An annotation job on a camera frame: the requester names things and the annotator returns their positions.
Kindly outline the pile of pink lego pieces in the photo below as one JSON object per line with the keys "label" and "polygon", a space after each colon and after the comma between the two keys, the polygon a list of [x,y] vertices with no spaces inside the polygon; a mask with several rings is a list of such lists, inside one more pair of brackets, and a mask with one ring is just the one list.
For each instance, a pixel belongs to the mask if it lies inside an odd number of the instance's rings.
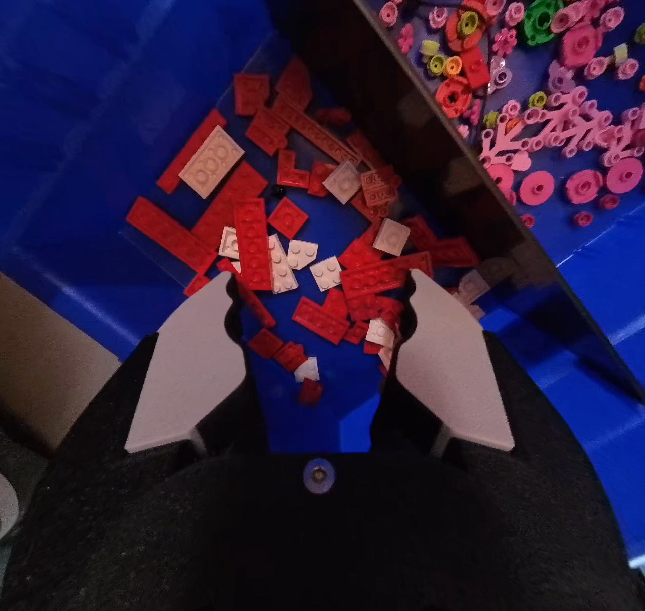
{"label": "pile of pink lego pieces", "polygon": [[564,183],[571,204],[616,208],[644,173],[644,103],[615,112],[590,97],[612,74],[634,81],[644,23],[602,53],[624,21],[625,0],[379,0],[377,20],[429,83],[431,93],[511,205],[536,206],[554,173],[533,169],[543,150],[566,160],[597,149],[599,162]]}

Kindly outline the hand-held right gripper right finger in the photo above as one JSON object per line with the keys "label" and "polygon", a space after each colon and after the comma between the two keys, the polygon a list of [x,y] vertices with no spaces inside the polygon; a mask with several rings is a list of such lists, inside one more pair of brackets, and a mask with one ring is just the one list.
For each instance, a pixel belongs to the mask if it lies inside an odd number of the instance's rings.
{"label": "hand-held right gripper right finger", "polygon": [[432,453],[453,438],[510,452],[515,439],[482,326],[421,270],[410,280],[416,325],[399,346],[395,376],[440,421]]}

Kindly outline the pile of red white pieces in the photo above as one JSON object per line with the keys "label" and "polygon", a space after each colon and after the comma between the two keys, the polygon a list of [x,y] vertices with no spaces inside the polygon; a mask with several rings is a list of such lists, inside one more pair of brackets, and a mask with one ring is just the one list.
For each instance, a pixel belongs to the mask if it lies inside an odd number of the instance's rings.
{"label": "pile of red white pieces", "polygon": [[[276,183],[245,159],[245,151],[225,130],[226,120],[212,110],[164,172],[165,191],[180,183],[202,198],[218,189],[197,223],[186,228],[151,200],[139,197],[126,222],[196,274],[187,296],[205,287],[213,264],[231,272],[241,297],[260,324],[247,342],[252,352],[293,375],[297,401],[314,406],[323,394],[317,357],[297,341],[278,335],[278,320],[267,309],[265,293],[298,295],[290,319],[326,341],[332,349],[346,342],[378,354],[380,371],[389,368],[399,337],[402,304],[388,296],[402,287],[409,270],[432,276],[435,268],[463,268],[468,273],[447,288],[479,319],[476,300],[491,284],[475,269],[477,254],[463,237],[438,237],[420,215],[390,217],[399,199],[401,179],[359,133],[340,140],[327,126],[344,126],[351,115],[341,108],[306,109],[313,97],[310,74],[293,57],[277,84],[268,74],[236,74],[235,114],[251,121],[246,140],[277,164]],[[272,208],[263,193],[296,189],[314,205],[330,199],[340,208],[337,223],[361,215],[367,229],[354,236],[340,255],[322,258],[320,244],[298,240],[304,229],[322,227],[321,219],[283,194]]]}

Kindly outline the blue divided plastic bin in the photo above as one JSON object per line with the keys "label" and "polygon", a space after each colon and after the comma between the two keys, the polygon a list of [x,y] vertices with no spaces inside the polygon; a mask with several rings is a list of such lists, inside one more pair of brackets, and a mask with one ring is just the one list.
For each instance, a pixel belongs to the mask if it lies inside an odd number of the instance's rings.
{"label": "blue divided plastic bin", "polygon": [[[246,124],[234,117],[233,75],[248,69],[277,82],[292,55],[287,20],[301,19],[313,0],[1,0],[1,271],[99,344],[124,359],[178,306],[195,275],[126,223],[138,196],[149,198],[188,228],[211,199],[181,183],[171,194],[157,178],[214,107],[230,133],[246,142]],[[331,25],[349,0],[316,2],[316,19]],[[393,101],[383,49],[357,37],[363,25],[339,19],[332,41],[315,55],[346,52],[357,91],[341,89],[329,72],[313,74],[310,107],[346,107],[356,127],[382,155],[403,136],[370,122]],[[557,77],[586,86],[587,101],[610,111],[641,105],[644,45],[629,46],[639,62],[634,77],[618,81],[608,66],[587,80],[584,67],[569,76],[549,66],[561,35],[530,46],[519,28],[518,45],[505,58],[507,87],[488,96],[487,112],[510,100],[550,91]],[[385,136],[388,136],[387,147]],[[608,190],[574,206],[565,184],[579,169],[601,170],[601,148],[566,159],[561,147],[532,154],[532,167],[515,174],[513,188],[537,170],[554,178],[552,196],[518,214],[535,219],[532,232],[581,303],[603,329],[644,388],[644,176],[613,210],[598,207]],[[478,300],[482,324],[499,333],[550,398],[579,439],[601,478],[622,531],[628,558],[644,564],[644,401],[608,382],[595,360],[574,344],[564,324],[538,324],[536,290],[511,297],[511,284]],[[375,409],[375,358],[359,351],[362,381],[323,378],[324,403],[297,404],[297,389],[275,363],[253,355],[254,374],[271,449],[305,452],[367,448],[367,413]]]}

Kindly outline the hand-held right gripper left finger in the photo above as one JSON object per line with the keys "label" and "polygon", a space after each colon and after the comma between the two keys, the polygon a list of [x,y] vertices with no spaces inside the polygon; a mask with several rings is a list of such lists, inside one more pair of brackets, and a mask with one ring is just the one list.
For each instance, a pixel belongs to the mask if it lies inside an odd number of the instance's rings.
{"label": "hand-held right gripper left finger", "polygon": [[227,288],[237,279],[221,272],[172,312],[157,340],[125,442],[135,454],[189,441],[206,447],[198,431],[204,420],[246,376],[241,347],[226,331],[233,306]]}

